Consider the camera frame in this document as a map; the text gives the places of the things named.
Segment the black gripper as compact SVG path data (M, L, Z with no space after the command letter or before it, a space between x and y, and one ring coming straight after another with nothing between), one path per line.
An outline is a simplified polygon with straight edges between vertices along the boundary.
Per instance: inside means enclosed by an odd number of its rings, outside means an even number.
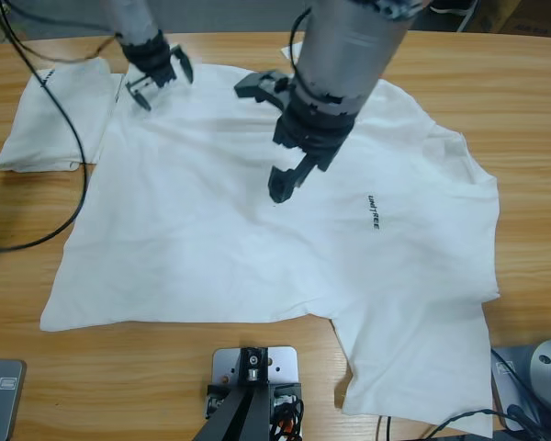
M188 83L194 83L194 70L188 55L180 45L171 47L162 32L142 44L126 43L123 37L123 34L118 34L125 58L142 73L137 79L128 80L125 87L144 110L152 110L152 100L159 88L176 79L172 59L179 61Z
M316 166L326 172L354 127L357 114L324 113L318 104L306 102L300 87L289 89L289 102L275 125L273 142L288 149L299 148L306 155L294 169L272 167L269 196L275 203L289 200Z

